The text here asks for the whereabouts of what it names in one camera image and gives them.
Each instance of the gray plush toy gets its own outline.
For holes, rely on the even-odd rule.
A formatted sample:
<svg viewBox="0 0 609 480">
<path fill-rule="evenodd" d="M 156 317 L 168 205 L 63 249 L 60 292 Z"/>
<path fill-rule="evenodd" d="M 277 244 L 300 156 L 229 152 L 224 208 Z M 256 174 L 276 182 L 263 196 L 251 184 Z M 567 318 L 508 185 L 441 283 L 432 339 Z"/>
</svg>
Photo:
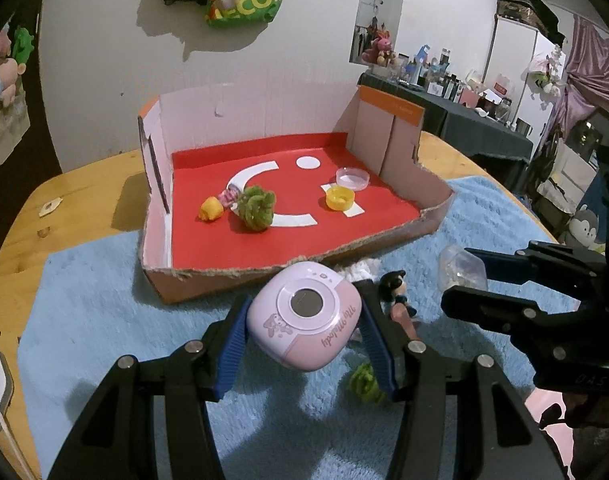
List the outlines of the gray plush toy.
<svg viewBox="0 0 609 480">
<path fill-rule="evenodd" d="M 566 231 L 558 241 L 569 247 L 586 247 L 590 249 L 596 240 L 598 232 L 598 217 L 583 205 L 569 220 Z"/>
</svg>

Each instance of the red paper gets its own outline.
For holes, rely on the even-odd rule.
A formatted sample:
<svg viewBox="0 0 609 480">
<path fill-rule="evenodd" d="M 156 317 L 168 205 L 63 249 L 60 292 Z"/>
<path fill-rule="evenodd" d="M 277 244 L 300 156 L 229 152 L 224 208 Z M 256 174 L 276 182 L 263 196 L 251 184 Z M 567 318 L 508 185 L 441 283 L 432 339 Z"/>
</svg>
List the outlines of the red paper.
<svg viewBox="0 0 609 480">
<path fill-rule="evenodd" d="M 281 266 L 299 256 L 319 256 L 418 218 L 416 206 L 397 197 L 373 174 L 369 186 L 356 193 L 356 204 L 365 210 L 363 214 L 348 218 L 326 206 L 321 185 L 335 183 L 338 168 L 366 170 L 345 149 L 345 139 L 343 134 L 305 134 L 175 153 L 173 267 L 206 270 Z M 296 160 L 301 156 L 315 156 L 321 164 L 315 170 L 298 168 Z M 214 163 L 204 165 L 206 160 Z M 262 233 L 253 233 L 229 210 L 211 223 L 196 219 L 204 200 L 217 196 L 238 171 L 272 160 L 280 169 L 253 177 L 248 186 L 258 184 L 274 191 L 275 213 L 309 213 L 317 225 L 270 227 Z"/>
</svg>

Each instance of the yellow toy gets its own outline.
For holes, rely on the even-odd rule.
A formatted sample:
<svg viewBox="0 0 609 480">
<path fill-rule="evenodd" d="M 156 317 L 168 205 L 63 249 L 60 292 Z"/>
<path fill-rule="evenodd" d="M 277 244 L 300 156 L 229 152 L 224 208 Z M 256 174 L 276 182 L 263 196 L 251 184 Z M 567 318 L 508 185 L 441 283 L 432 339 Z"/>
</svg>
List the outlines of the yellow toy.
<svg viewBox="0 0 609 480">
<path fill-rule="evenodd" d="M 215 196 L 210 196 L 200 206 L 200 212 L 198 218 L 203 222 L 213 222 L 222 216 L 224 213 L 224 207 Z"/>
<path fill-rule="evenodd" d="M 356 193 L 344 186 L 331 186 L 327 190 L 327 205 L 334 211 L 346 211 L 356 199 Z"/>
</svg>

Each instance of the mirror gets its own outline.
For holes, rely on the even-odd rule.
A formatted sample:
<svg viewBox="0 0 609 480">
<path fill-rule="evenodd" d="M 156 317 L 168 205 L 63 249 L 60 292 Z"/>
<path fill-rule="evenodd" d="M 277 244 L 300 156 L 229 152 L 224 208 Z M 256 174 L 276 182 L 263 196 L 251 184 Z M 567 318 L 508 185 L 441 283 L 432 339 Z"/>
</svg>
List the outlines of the mirror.
<svg viewBox="0 0 609 480">
<path fill-rule="evenodd" d="M 388 48 L 393 52 L 402 10 L 403 0 L 360 0 L 349 61 L 358 64 L 377 62 L 379 52 L 371 51 L 371 47 L 378 38 L 389 40 Z"/>
</svg>

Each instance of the pink camera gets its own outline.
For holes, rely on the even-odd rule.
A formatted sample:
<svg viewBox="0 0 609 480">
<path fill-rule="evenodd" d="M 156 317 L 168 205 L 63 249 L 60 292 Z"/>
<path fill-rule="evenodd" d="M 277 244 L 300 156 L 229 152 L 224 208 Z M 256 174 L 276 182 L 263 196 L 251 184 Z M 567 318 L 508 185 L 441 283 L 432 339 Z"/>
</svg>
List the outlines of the pink camera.
<svg viewBox="0 0 609 480">
<path fill-rule="evenodd" d="M 281 365 L 312 372 L 332 361 L 358 324 L 360 293 L 337 272 L 300 262 L 275 275 L 249 307 L 247 327 Z"/>
</svg>

